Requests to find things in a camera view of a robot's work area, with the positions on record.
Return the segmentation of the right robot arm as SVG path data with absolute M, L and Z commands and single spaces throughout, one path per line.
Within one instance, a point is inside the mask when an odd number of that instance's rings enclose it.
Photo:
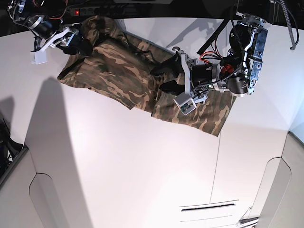
M 14 24 L 33 33 L 33 54 L 58 48 L 67 55 L 90 56 L 93 46 L 85 38 L 82 25 L 64 25 L 68 8 L 67 0 L 10 0 L 7 11 Z

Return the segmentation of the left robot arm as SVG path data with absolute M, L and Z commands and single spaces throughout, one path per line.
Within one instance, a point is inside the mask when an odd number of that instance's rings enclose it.
M 233 96 L 250 95 L 258 82 L 266 44 L 267 15 L 277 19 L 282 13 L 291 40 L 291 50 L 299 42 L 299 28 L 291 10 L 283 0 L 240 0 L 229 9 L 227 16 L 211 37 L 191 58 L 179 47 L 174 55 L 151 70 L 154 77 L 166 71 L 184 75 L 184 84 L 165 82 L 160 89 L 174 96 L 182 111 L 205 103 L 211 91 L 229 92 Z

